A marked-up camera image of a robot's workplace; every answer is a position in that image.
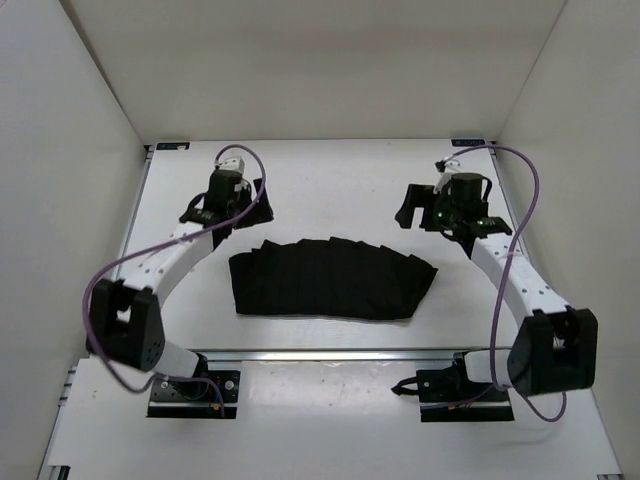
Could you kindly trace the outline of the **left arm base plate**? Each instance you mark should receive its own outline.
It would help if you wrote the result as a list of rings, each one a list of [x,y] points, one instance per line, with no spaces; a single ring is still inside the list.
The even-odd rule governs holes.
[[[208,378],[221,397],[203,382],[156,380],[149,393],[147,417],[156,419],[233,420],[237,416],[241,386],[239,362],[210,362]]]

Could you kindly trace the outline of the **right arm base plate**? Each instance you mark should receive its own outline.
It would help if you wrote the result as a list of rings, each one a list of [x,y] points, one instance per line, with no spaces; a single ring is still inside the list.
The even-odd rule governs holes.
[[[492,383],[472,382],[466,373],[468,352],[456,352],[446,367],[417,368],[391,391],[419,401],[422,423],[487,423],[515,420],[509,395]]]

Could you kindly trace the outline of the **black pleated skirt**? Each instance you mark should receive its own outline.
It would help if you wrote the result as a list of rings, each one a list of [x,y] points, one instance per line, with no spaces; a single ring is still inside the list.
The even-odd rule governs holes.
[[[236,312],[399,321],[413,316],[438,269],[384,245],[332,237],[258,249],[229,259]]]

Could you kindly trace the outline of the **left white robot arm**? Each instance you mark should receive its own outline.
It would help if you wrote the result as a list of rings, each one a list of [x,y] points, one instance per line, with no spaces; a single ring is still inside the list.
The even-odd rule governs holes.
[[[174,378],[188,398],[208,389],[203,357],[165,337],[161,310],[179,283],[235,229],[273,220],[263,180],[241,165],[217,167],[208,190],[191,200],[170,246],[149,254],[126,278],[102,279],[90,296],[89,322],[103,356],[141,372]]]

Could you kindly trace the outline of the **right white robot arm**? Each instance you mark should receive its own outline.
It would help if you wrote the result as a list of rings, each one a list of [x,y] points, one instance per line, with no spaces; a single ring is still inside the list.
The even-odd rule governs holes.
[[[595,380],[598,323],[557,294],[512,245],[513,232],[489,214],[489,178],[446,171],[437,185],[411,184],[395,220],[411,227],[422,209],[421,229],[459,244],[500,292],[518,328],[507,350],[465,352],[448,376],[449,391],[471,400],[497,383],[525,396],[582,390]]]

